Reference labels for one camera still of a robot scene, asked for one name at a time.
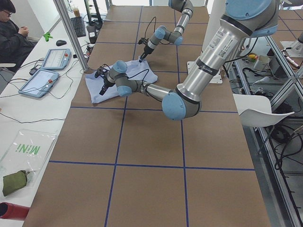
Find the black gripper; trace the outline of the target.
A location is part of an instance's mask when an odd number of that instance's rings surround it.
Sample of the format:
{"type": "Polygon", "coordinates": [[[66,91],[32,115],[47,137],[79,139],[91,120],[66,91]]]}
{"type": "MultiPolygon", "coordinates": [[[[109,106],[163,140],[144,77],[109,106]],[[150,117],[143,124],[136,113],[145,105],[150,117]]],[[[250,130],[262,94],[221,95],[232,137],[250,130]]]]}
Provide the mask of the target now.
{"type": "Polygon", "coordinates": [[[139,58],[139,62],[142,62],[148,54],[151,54],[153,50],[156,48],[156,45],[152,42],[147,42],[144,47],[144,52],[139,58]]]}
{"type": "Polygon", "coordinates": [[[110,77],[110,75],[106,75],[103,77],[104,85],[100,91],[100,95],[103,96],[109,87],[113,87],[115,85],[115,80],[110,77]]]}

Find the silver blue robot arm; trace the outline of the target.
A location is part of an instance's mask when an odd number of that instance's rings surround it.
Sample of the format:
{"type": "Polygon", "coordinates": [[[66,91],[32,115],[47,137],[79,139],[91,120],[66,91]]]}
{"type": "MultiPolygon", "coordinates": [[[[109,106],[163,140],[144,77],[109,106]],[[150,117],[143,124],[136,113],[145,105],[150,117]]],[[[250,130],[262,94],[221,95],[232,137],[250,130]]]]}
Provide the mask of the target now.
{"type": "Polygon", "coordinates": [[[181,17],[173,31],[168,30],[165,26],[159,26],[149,39],[142,37],[138,44],[144,44],[144,50],[139,58],[142,62],[149,54],[151,54],[162,41],[166,40],[176,46],[183,42],[183,33],[185,28],[193,16],[193,5],[190,0],[169,0],[168,6],[181,13],[181,17]]]}
{"type": "Polygon", "coordinates": [[[271,35],[277,29],[279,1],[277,0],[227,0],[220,27],[208,46],[190,68],[183,83],[174,90],[132,80],[126,75],[127,65],[117,61],[104,77],[100,95],[116,86],[119,96],[140,92],[161,101],[164,114],[172,120],[195,116],[201,109],[201,93],[229,55],[247,37],[271,35]]]}

